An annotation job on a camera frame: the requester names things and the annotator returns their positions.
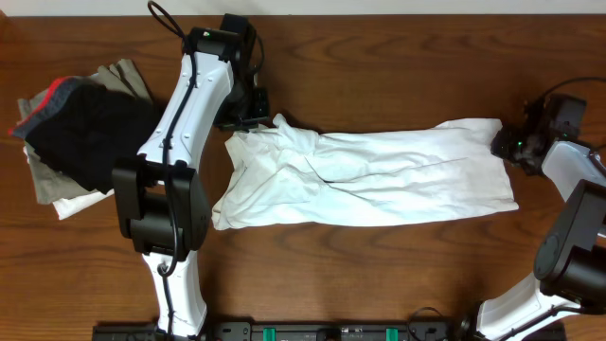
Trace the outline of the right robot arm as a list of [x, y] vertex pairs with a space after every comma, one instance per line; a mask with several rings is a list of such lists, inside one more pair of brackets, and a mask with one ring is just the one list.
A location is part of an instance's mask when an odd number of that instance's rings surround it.
[[563, 211], [537, 251], [533, 271], [501, 296], [474, 307], [455, 340], [563, 340], [562, 320], [605, 313], [605, 167], [579, 141], [583, 99], [548, 94], [525, 108], [518, 129], [491, 142], [494, 155], [542, 175], [557, 188]]

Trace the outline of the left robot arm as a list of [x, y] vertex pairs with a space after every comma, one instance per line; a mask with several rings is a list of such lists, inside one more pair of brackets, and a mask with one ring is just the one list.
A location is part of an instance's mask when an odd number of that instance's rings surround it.
[[153, 278], [160, 315], [150, 332], [120, 332], [125, 340], [196, 340], [206, 316], [197, 252], [211, 218], [199, 177], [212, 128], [248, 131], [269, 116], [262, 66], [252, 64], [263, 44], [248, 18], [226, 14], [217, 29], [185, 33], [161, 20], [183, 41], [181, 75], [169, 104], [137, 155], [112, 172], [120, 232], [132, 241]]

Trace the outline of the white graphic t-shirt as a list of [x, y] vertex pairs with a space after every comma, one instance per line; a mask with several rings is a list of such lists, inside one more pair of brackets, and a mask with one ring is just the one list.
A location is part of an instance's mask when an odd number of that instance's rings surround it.
[[272, 224], [423, 224], [512, 211], [504, 163], [490, 153], [495, 118], [370, 134], [272, 127], [225, 143], [234, 171], [212, 208], [216, 229]]

